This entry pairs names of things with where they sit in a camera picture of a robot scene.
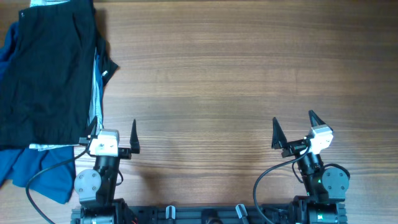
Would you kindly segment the black shorts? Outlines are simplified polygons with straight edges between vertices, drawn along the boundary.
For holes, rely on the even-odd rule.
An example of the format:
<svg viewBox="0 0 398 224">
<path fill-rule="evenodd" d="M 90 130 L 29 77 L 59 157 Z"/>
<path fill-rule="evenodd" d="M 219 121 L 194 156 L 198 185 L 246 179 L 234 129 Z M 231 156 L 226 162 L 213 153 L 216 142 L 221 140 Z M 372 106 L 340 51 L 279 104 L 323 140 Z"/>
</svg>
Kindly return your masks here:
<svg viewBox="0 0 398 224">
<path fill-rule="evenodd" d="M 16 53 L 1 82 L 1 147 L 78 143 L 91 101 L 92 2 L 21 10 L 18 30 Z"/>
</svg>

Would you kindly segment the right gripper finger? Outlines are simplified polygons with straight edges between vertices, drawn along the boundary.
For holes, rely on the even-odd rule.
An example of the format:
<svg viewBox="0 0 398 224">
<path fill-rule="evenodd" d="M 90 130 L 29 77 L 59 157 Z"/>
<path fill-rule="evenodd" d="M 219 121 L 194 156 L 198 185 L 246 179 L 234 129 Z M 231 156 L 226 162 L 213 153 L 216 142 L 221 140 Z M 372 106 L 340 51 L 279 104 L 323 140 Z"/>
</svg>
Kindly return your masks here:
<svg viewBox="0 0 398 224">
<path fill-rule="evenodd" d="M 273 149 L 286 148 L 287 139 L 276 117 L 273 117 L 272 119 L 272 128 L 273 128 L 273 133 L 272 133 L 271 147 Z"/>
<path fill-rule="evenodd" d="M 312 129 L 314 130 L 321 130 L 325 129 L 327 131 L 332 131 L 333 129 L 327 125 L 315 112 L 314 110 L 308 111 L 308 116 L 310 119 L 310 124 Z"/>
</svg>

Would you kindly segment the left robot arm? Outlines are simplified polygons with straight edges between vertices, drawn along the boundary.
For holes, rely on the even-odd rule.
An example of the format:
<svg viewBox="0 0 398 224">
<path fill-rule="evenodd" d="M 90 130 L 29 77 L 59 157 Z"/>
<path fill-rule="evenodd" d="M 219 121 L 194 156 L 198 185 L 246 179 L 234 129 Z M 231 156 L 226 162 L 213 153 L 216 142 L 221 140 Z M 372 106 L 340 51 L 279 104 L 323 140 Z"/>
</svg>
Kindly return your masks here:
<svg viewBox="0 0 398 224">
<path fill-rule="evenodd" d="M 124 199 L 115 199 L 116 187 L 122 178 L 120 160 L 130 159 L 140 153 L 136 122 L 132 122 L 130 146 L 119 146 L 119 131 L 115 129 L 97 130 L 95 118 L 86 129 L 79 144 L 85 146 L 89 156 L 95 158 L 92 169 L 81 171 L 74 180 L 74 189 L 79 196 L 81 207 L 72 211 L 74 224 L 94 223 L 137 223 L 138 219 Z"/>
</svg>

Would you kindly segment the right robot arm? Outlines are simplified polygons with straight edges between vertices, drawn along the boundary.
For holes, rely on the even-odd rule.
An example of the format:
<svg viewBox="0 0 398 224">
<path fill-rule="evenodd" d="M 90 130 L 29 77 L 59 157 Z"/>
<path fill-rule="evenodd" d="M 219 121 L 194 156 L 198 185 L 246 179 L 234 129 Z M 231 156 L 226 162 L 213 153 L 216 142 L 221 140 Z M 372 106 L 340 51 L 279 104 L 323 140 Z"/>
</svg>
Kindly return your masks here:
<svg viewBox="0 0 398 224">
<path fill-rule="evenodd" d="M 276 205 L 276 223 L 346 223 L 343 202 L 350 174 L 338 164 L 324 164 L 320 153 L 333 140 L 333 129 L 317 114 L 308 112 L 311 128 L 300 140 L 288 142 L 278 120 L 272 119 L 272 148 L 281 149 L 283 158 L 293 156 L 306 196 L 296 196 L 288 205 Z"/>
</svg>

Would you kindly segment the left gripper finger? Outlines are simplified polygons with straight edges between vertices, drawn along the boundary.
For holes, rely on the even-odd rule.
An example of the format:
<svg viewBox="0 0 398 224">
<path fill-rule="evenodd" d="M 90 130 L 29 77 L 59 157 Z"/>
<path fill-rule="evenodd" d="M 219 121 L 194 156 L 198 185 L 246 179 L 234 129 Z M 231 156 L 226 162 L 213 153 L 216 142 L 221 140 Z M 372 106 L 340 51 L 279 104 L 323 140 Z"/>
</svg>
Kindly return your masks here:
<svg viewBox="0 0 398 224">
<path fill-rule="evenodd" d="M 130 136 L 130 149 L 132 154 L 139 154 L 141 151 L 141 147 L 139 144 L 139 139 L 137 136 L 137 126 L 136 126 L 136 120 L 133 121 L 132 123 L 132 128 L 131 128 L 131 136 Z"/>
<path fill-rule="evenodd" d="M 96 135 L 96 129 L 97 129 L 97 116 L 93 118 L 91 123 L 88 125 L 88 127 L 84 130 L 83 134 L 81 135 L 81 138 L 89 139 L 92 136 Z"/>
</svg>

